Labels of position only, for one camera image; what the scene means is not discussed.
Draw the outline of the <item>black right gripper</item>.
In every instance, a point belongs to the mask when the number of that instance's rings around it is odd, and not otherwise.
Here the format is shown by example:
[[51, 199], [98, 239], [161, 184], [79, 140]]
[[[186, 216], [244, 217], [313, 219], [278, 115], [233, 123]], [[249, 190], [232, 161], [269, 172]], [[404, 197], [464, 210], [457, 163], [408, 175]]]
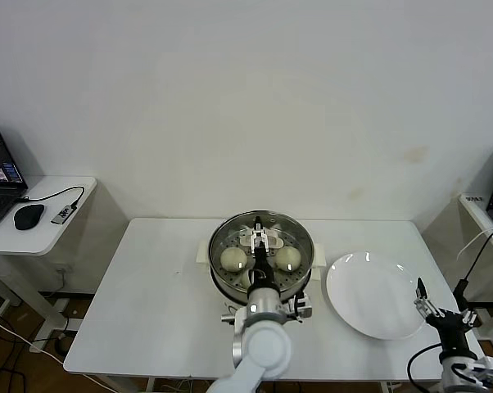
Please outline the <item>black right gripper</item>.
[[469, 349], [466, 337], [466, 333], [475, 327], [476, 311], [465, 308], [458, 314], [446, 309], [440, 310], [428, 298], [427, 289], [421, 278], [417, 279], [415, 293], [416, 310], [426, 319], [427, 324], [438, 332], [442, 348], [439, 360], [451, 357], [477, 360], [477, 356]]

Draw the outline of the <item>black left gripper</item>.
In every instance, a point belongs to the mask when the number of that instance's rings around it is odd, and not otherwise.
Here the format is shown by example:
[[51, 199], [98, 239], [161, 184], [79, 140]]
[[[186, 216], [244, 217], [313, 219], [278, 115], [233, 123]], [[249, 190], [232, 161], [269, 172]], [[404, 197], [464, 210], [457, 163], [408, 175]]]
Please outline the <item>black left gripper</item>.
[[249, 270], [249, 291], [255, 289], [276, 289], [274, 270], [268, 263], [269, 237], [260, 216], [255, 217], [254, 230], [250, 237], [251, 253], [254, 254], [254, 267]]

